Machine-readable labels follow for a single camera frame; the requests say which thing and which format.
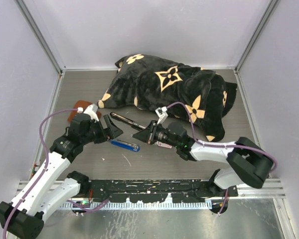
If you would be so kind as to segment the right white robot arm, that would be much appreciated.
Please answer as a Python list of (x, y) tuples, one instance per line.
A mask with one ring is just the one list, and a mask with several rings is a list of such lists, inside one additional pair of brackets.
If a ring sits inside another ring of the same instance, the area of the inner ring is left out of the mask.
[(208, 143), (189, 136), (178, 122), (163, 127), (153, 120), (132, 137), (150, 145), (158, 141), (168, 144), (184, 160), (228, 164), (227, 169), (216, 170), (208, 181), (209, 192), (214, 196), (240, 184), (260, 189), (275, 167), (273, 159), (246, 137), (229, 143)]

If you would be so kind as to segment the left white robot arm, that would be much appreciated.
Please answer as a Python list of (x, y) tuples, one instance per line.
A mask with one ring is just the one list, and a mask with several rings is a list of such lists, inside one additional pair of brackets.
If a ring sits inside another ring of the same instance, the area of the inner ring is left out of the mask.
[(27, 185), (10, 201), (0, 203), (2, 238), (12, 234), (19, 239), (35, 239), (47, 219), (67, 200), (85, 197), (90, 191), (88, 176), (73, 171), (54, 189), (49, 191), (60, 174), (90, 143), (100, 144), (123, 134), (108, 115), (106, 126), (96, 113), (78, 113), (65, 133), (45, 148), (45, 161)]

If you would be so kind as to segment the blue stapler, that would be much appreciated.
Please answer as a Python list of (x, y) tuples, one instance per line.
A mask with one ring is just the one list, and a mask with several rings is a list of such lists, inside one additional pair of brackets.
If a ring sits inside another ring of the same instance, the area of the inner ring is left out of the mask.
[(129, 143), (119, 139), (111, 139), (110, 143), (114, 146), (118, 146), (133, 152), (138, 152), (140, 150), (140, 147), (137, 144)]

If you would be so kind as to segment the red white staples box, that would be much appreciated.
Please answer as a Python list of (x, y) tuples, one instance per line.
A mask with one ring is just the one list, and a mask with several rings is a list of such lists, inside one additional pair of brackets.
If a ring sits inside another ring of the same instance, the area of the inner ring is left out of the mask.
[(166, 143), (162, 143), (162, 142), (160, 142), (160, 141), (156, 142), (155, 145), (156, 145), (156, 146), (159, 146), (159, 147), (169, 148), (169, 149), (172, 148), (171, 145), (166, 144)]

